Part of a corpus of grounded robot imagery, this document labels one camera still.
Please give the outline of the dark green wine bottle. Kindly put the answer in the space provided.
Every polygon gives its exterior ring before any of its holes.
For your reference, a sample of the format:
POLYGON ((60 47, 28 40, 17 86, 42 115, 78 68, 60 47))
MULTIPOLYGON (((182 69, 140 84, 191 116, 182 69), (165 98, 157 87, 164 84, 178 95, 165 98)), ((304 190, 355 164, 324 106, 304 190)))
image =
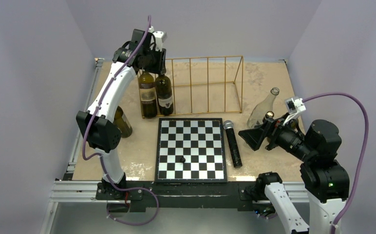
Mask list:
POLYGON ((171 80, 165 74, 155 79, 155 88, 159 111, 164 116, 169 116, 174 111, 171 80))

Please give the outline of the clear glass bottle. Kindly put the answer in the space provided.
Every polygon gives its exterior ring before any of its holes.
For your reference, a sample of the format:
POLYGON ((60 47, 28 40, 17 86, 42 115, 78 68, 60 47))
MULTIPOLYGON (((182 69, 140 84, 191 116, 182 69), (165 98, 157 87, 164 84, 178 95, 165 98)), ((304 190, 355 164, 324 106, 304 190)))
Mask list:
POLYGON ((256 125, 263 123, 265 114, 269 111, 273 111, 274 101, 279 93, 280 89, 278 87, 273 87, 267 97, 254 107, 250 117, 247 120, 248 128, 254 128, 256 125))

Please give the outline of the clear square liquor bottle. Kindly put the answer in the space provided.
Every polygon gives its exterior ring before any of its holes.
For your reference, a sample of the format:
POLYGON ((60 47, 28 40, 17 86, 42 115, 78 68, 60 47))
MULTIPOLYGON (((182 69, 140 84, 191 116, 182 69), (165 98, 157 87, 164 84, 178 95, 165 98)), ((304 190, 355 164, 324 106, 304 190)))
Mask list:
POLYGON ((274 112, 268 111, 268 112, 265 113, 265 115, 263 117, 263 121, 266 121, 269 118, 273 118, 274 116, 275 116, 274 112))

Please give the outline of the green Primitivo wine bottle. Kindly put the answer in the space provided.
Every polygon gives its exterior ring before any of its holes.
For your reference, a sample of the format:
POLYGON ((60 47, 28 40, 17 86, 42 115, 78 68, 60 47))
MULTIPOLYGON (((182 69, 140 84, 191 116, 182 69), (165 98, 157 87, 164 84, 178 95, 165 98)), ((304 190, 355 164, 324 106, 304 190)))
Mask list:
POLYGON ((142 105, 142 115, 145 118, 153 118, 157 116, 156 91, 154 77, 142 71, 138 78, 140 101, 142 105))

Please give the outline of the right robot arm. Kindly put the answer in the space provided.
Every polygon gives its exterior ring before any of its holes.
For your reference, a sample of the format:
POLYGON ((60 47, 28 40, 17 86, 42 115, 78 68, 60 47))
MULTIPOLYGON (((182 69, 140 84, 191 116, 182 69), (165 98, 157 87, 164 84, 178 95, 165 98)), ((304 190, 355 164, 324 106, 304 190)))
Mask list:
POLYGON ((239 136, 254 151, 267 138, 267 150, 280 147, 301 161, 301 178, 309 199, 309 223, 304 222, 290 200, 278 173, 261 173, 255 185, 245 189, 254 201, 270 201, 287 234, 339 233, 337 216, 348 200, 350 181, 336 160, 341 137, 335 124, 318 119, 303 134, 283 118, 268 118, 254 129, 239 131, 239 136))

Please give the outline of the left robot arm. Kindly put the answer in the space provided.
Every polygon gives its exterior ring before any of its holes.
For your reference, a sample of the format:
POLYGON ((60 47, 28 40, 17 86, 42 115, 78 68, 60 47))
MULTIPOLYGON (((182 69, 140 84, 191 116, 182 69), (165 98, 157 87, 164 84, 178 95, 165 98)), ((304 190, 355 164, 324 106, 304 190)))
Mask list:
POLYGON ((122 133, 114 124, 115 112, 130 82, 140 70, 153 74, 166 71, 166 32, 134 29, 131 40, 113 55, 111 69, 95 100, 85 111, 78 111, 76 122, 83 137, 82 158, 98 158, 102 167, 102 191, 122 199, 129 191, 120 165, 117 147, 122 133))

